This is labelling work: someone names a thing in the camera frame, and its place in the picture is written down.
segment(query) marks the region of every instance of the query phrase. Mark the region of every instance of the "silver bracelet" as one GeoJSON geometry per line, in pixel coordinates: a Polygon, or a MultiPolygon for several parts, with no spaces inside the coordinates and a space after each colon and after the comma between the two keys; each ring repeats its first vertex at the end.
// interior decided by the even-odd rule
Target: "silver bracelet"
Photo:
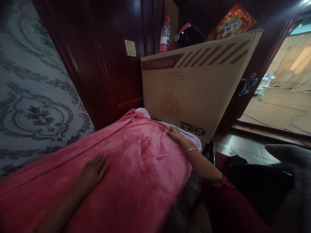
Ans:
{"type": "Polygon", "coordinates": [[[191,149],[186,150],[184,153],[186,153],[186,152],[188,152],[188,151],[190,151],[190,150],[198,150],[198,149],[196,149],[196,148],[191,148],[191,149]]]}

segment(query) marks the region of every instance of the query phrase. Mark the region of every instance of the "doorknob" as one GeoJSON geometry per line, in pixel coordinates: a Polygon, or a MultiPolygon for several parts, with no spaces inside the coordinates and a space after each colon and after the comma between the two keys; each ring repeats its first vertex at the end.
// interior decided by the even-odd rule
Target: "doorknob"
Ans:
{"type": "Polygon", "coordinates": [[[241,82],[244,82],[244,84],[241,90],[239,91],[238,96],[248,94],[250,88],[258,83],[257,73],[252,73],[249,79],[241,79],[241,82]]]}

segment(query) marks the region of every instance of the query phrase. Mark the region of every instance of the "ceiling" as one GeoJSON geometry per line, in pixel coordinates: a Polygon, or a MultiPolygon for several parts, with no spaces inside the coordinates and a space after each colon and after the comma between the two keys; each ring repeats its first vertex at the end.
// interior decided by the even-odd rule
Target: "ceiling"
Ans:
{"type": "Polygon", "coordinates": [[[311,4],[308,4],[301,9],[296,21],[294,22],[293,27],[295,28],[300,24],[311,24],[311,4]]]}

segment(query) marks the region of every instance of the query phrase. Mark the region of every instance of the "damask wall pattern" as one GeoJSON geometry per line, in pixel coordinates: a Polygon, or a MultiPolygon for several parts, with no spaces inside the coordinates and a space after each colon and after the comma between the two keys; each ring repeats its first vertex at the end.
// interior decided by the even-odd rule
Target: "damask wall pattern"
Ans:
{"type": "Polygon", "coordinates": [[[95,129],[31,1],[0,4],[3,177],[95,129]]]}

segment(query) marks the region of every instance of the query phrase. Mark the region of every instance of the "hand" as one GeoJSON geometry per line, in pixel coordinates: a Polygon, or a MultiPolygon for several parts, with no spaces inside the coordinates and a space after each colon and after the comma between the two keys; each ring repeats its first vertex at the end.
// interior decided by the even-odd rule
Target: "hand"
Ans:
{"type": "Polygon", "coordinates": [[[107,159],[108,156],[96,156],[84,166],[76,184],[76,188],[81,195],[89,195],[103,179],[109,166],[104,167],[101,171],[100,169],[107,159]]]}
{"type": "Polygon", "coordinates": [[[179,130],[175,127],[170,127],[171,131],[166,130],[165,132],[172,137],[172,139],[174,139],[177,142],[180,142],[181,140],[184,139],[184,137],[181,135],[181,133],[179,132],[179,130]]]}

